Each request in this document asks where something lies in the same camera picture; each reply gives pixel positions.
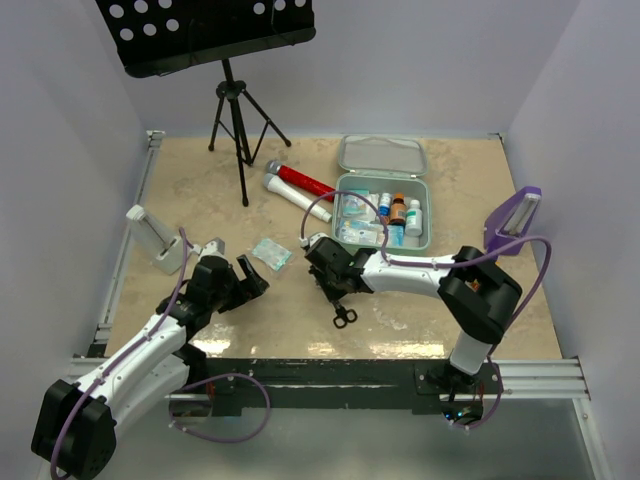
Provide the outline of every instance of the brown bottle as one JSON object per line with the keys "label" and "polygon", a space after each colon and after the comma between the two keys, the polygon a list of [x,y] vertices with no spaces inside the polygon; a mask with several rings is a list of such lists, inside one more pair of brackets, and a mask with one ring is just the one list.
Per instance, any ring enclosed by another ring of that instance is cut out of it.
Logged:
{"label": "brown bottle", "polygon": [[407,220],[407,206],[404,204],[404,195],[402,193],[396,193],[393,196],[393,203],[391,204],[391,215],[389,215],[389,223],[391,225],[404,226]]}

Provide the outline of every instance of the wooden tabletop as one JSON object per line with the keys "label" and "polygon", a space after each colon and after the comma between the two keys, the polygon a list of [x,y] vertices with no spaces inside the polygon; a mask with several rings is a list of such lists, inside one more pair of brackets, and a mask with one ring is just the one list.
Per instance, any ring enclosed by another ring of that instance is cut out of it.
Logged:
{"label": "wooden tabletop", "polygon": [[[222,315],[192,343],[209,356],[283,358],[442,358],[453,348],[460,329],[442,301],[403,293],[345,297],[359,314],[343,330],[333,324],[333,308],[307,273],[298,246],[302,210],[262,186],[264,166],[278,159],[307,175],[335,185],[344,172],[337,164],[339,138],[292,139],[290,148],[277,138],[263,142],[255,165],[245,168],[250,206],[241,204],[235,148],[218,139],[167,138],[162,144],[145,207],[164,223],[183,226],[191,242],[214,237],[226,242],[226,257],[247,254],[270,283],[259,299]],[[429,163],[423,177],[431,190],[433,240],[429,256],[456,253],[462,245],[482,248],[486,217],[514,193],[502,145],[497,139],[422,139]],[[308,232],[329,233],[330,225],[310,217]],[[274,272],[251,250],[265,237],[293,252]],[[187,270],[190,275],[196,258]],[[537,267],[531,247],[500,265],[527,291]],[[115,315],[107,355],[117,351],[149,320],[168,296],[177,274],[153,267],[134,247]],[[502,359],[561,358],[544,292],[534,296],[496,350]]]}

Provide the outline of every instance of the purple stand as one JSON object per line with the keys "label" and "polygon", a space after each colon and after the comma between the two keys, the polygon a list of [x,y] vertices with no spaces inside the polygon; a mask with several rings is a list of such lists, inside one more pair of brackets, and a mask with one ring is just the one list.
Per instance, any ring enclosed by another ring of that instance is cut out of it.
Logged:
{"label": "purple stand", "polygon": [[[540,203],[535,206],[529,220],[526,225],[522,229],[522,233],[519,235],[509,235],[505,232],[503,227],[509,220],[509,217],[514,214],[516,208],[524,198],[524,196],[528,193],[536,193],[538,195],[542,194],[542,191],[538,187],[524,187],[517,191],[511,198],[509,198],[506,202],[496,208],[491,215],[487,218],[487,221],[484,222],[484,248],[487,253],[496,250],[503,245],[512,242],[513,240],[523,237],[527,234],[527,230],[529,230],[529,226],[531,225],[531,221],[536,214],[536,210],[540,206]],[[517,255],[522,250],[524,244],[516,245],[513,248],[509,248],[508,250],[502,252],[502,255]]]}

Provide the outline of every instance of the tripod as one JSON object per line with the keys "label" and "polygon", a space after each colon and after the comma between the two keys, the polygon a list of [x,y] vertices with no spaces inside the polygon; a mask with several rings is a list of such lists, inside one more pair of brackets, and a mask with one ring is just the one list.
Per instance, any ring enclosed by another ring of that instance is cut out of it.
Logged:
{"label": "tripod", "polygon": [[[213,131],[211,132],[211,142],[209,142],[209,151],[213,152],[215,148],[216,142],[216,134],[218,133],[218,125],[222,125],[225,132],[234,140],[236,144],[236,157],[238,159],[238,171],[240,173],[240,188],[242,189],[242,205],[245,207],[249,206],[249,197],[247,196],[247,184],[244,179],[244,167],[243,162],[247,165],[253,165],[253,162],[256,159],[256,155],[258,154],[258,149],[260,145],[262,145],[262,140],[264,139],[264,134],[267,132],[267,128],[271,126],[278,136],[282,139],[284,144],[287,147],[291,146],[291,141],[284,136],[284,133],[280,131],[280,129],[273,123],[273,120],[269,118],[269,115],[258,105],[249,92],[247,92],[247,84],[242,80],[234,80],[233,73],[231,72],[231,63],[229,59],[222,60],[222,68],[224,69],[224,77],[225,81],[220,82],[218,88],[216,88],[216,95],[218,96],[218,109],[216,110],[216,119],[213,122]],[[244,128],[244,122],[242,120],[242,112],[240,111],[240,103],[238,102],[238,97],[240,95],[244,95],[249,103],[253,105],[262,118],[265,120],[264,127],[262,129],[262,133],[260,134],[260,139],[258,140],[258,145],[256,145],[256,149],[251,154],[251,149],[249,148],[249,142],[247,141],[247,132]],[[220,120],[220,116],[222,115],[222,107],[224,105],[224,100],[227,99],[229,102],[229,107],[231,108],[231,124],[233,128],[233,134],[229,131],[229,129],[222,123]]]}

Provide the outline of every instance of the container lid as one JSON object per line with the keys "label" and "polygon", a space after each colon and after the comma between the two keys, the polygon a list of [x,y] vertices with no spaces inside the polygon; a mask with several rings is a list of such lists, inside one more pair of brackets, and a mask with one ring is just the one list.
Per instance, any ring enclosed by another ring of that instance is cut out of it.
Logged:
{"label": "container lid", "polygon": [[406,138],[347,135],[340,146],[339,163],[345,170],[381,170],[421,176],[427,173],[422,145]]}

